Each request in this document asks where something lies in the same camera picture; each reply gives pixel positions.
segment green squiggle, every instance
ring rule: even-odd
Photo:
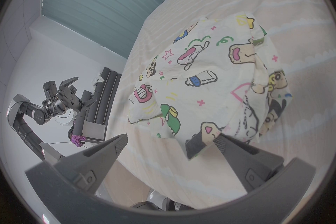
[[[220,43],[227,43],[227,39],[226,38],[230,38],[231,41],[233,41],[233,37],[223,37],[220,41],[217,42],[217,46],[219,46]]]
[[[192,40],[190,43],[189,43],[189,45],[188,45],[188,47],[192,44],[192,42],[194,42],[194,41],[199,41],[199,42],[203,42],[203,40],[205,39],[205,38],[211,38],[211,36],[205,36],[205,37],[203,37],[202,38],[202,40],[200,40],[200,39],[194,39],[194,40]]]

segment cartoon print shirt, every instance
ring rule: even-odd
[[[153,136],[177,139],[191,159],[220,133],[258,140],[290,100],[269,36],[252,14],[240,12],[204,18],[173,37],[139,75],[128,118],[147,120]]]

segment floor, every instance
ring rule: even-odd
[[[150,191],[149,186],[133,176],[118,161],[107,173],[104,183],[113,202],[127,207],[146,201]]]

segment white fabric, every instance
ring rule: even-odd
[[[149,122],[151,134],[161,137],[166,123],[188,159],[204,151],[221,132],[243,142],[253,139],[260,128],[264,135],[283,112],[280,104],[286,106],[292,99],[283,78],[283,94],[268,101],[283,71],[265,34],[254,16],[245,12],[192,24],[140,74],[129,96],[129,121],[160,116],[162,124]],[[274,103],[278,111],[271,106]],[[272,123],[269,111],[274,111]],[[266,118],[267,127],[262,127]]]
[[[252,145],[283,156],[285,164],[297,156],[314,165],[317,173],[307,194],[318,186],[336,150],[336,31],[323,0],[166,0],[145,20],[134,44],[106,138],[127,133],[120,163],[161,194],[197,209],[246,191],[218,150],[210,148],[188,161],[175,139],[152,137],[148,121],[129,124],[128,96],[148,62],[186,25],[241,10],[251,11],[272,39],[294,96],[274,127]]]

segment bed sheet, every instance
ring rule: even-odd
[[[213,145],[188,161],[175,139],[151,137],[148,121],[127,120],[128,96],[141,71],[186,26],[201,17],[252,12],[276,46],[293,95],[274,128],[253,145],[297,156],[317,167],[305,197],[316,189],[336,150],[336,31],[323,0],[166,0],[145,20],[121,77],[107,127],[107,139],[127,133],[118,160],[134,176],[174,201],[196,209],[246,194]]]

